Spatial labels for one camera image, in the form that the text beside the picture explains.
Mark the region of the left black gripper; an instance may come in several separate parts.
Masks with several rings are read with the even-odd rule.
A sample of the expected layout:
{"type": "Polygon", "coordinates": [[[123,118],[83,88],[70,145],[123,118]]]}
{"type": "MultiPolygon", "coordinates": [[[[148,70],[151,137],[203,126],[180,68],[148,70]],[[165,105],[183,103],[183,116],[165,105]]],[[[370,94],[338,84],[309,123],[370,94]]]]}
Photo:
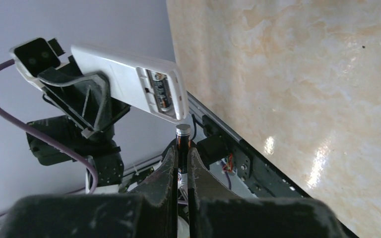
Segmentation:
{"type": "Polygon", "coordinates": [[[59,69],[38,74],[46,96],[79,128],[84,138],[112,138],[114,124],[130,105],[111,96],[108,77],[101,71],[82,73],[73,56],[59,69]]]}

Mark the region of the white remote control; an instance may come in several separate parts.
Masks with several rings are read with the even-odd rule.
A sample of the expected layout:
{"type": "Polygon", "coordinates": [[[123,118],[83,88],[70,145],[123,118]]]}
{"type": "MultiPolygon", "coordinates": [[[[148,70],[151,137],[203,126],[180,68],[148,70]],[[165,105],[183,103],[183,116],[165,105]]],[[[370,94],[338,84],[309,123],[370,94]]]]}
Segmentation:
{"type": "Polygon", "coordinates": [[[108,77],[114,99],[172,123],[183,122],[189,114],[185,82],[175,62],[90,44],[72,45],[71,53],[82,73],[101,71],[108,77]],[[168,112],[157,106],[147,69],[168,77],[173,102],[168,112]]]}

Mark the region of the black battery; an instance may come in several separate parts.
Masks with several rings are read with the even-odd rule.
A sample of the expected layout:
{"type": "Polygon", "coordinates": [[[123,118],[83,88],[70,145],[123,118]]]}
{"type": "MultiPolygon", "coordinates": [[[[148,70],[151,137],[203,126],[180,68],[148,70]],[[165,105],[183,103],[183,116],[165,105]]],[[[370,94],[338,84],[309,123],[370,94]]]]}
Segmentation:
{"type": "Polygon", "coordinates": [[[172,108],[173,102],[167,75],[148,69],[146,72],[154,89],[155,99],[159,110],[168,112],[172,108]]]}
{"type": "Polygon", "coordinates": [[[178,188],[184,191],[188,189],[188,152],[191,146],[190,141],[191,126],[188,124],[179,124],[176,126],[176,146],[178,151],[178,188]]]}

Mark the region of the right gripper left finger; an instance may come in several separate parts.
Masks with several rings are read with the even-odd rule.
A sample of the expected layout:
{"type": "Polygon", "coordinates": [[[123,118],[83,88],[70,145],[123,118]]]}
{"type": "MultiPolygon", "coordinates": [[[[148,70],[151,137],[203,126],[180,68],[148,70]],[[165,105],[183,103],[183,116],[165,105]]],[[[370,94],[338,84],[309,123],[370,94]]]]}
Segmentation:
{"type": "Polygon", "coordinates": [[[175,238],[178,152],[128,193],[34,195],[18,200],[0,238],[175,238]]]}

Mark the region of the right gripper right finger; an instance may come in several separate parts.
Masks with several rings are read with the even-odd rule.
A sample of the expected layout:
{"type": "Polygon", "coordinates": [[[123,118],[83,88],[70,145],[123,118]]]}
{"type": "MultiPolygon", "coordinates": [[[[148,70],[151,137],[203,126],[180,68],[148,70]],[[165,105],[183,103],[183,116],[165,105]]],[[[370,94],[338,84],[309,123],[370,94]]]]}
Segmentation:
{"type": "Polygon", "coordinates": [[[188,152],[190,237],[344,238],[340,222],[323,202],[311,198],[242,198],[188,152]]]}

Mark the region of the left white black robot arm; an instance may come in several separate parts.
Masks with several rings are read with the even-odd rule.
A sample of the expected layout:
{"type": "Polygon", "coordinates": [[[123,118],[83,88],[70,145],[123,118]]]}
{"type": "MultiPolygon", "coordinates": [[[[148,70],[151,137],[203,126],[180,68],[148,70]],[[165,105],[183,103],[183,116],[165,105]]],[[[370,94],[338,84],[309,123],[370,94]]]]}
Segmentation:
{"type": "Polygon", "coordinates": [[[121,148],[114,141],[114,125],[130,105],[110,96],[110,84],[101,72],[82,74],[73,56],[59,69],[39,74],[43,100],[62,111],[61,116],[29,122],[82,156],[96,170],[96,192],[116,192],[123,182],[121,148]]]}

